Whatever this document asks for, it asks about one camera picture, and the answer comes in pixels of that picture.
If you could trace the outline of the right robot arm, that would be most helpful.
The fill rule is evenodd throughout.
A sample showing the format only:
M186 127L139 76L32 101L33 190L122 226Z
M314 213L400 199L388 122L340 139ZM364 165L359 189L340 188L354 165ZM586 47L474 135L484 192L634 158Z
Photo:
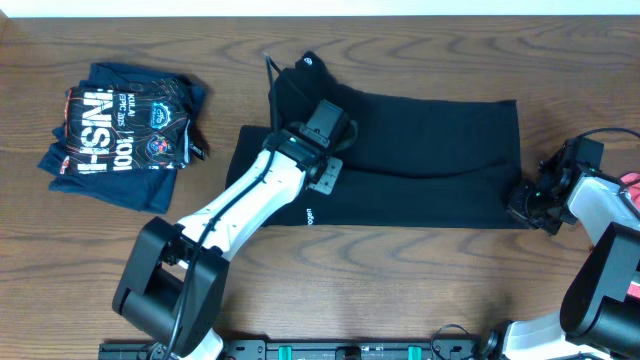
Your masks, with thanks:
M489 359L637 359L639 210L628 185L583 173L567 201L592 250L551 314L511 322Z

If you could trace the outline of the black t-shirt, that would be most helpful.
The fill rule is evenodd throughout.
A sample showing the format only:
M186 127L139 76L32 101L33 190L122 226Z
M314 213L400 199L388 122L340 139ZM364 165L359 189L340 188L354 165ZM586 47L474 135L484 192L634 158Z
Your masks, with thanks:
M517 104L420 100L341 84L308 51L275 81L283 125L327 100L358 125L333 191L302 191L270 225L519 229L506 211L521 181Z

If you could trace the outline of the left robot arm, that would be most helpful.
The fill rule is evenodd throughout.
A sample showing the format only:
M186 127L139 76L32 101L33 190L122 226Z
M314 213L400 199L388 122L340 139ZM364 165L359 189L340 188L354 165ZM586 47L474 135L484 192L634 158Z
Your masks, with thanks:
M331 192L342 168L336 153L358 125L297 123L267 136L249 169L215 200L171 224L160 217L138 233L112 302L149 335L165 359L215 359L213 329L230 264L277 210L306 189Z

